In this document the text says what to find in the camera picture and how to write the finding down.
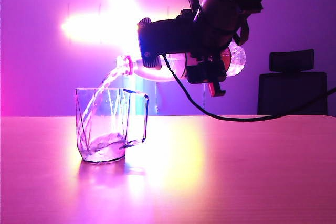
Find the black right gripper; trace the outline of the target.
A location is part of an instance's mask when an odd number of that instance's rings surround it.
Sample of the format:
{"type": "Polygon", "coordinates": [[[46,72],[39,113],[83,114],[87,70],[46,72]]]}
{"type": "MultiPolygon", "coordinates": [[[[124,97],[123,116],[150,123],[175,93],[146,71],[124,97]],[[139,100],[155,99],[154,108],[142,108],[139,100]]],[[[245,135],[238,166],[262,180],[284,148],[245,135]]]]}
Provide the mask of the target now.
{"type": "MultiPolygon", "coordinates": [[[[242,10],[235,0],[188,0],[183,18],[171,19],[164,32],[163,53],[190,52],[193,57],[216,57],[226,49],[242,25],[242,10]]],[[[224,63],[203,61],[186,67],[191,84],[207,83],[212,97],[224,96],[220,83],[226,79],[224,63]]]]}

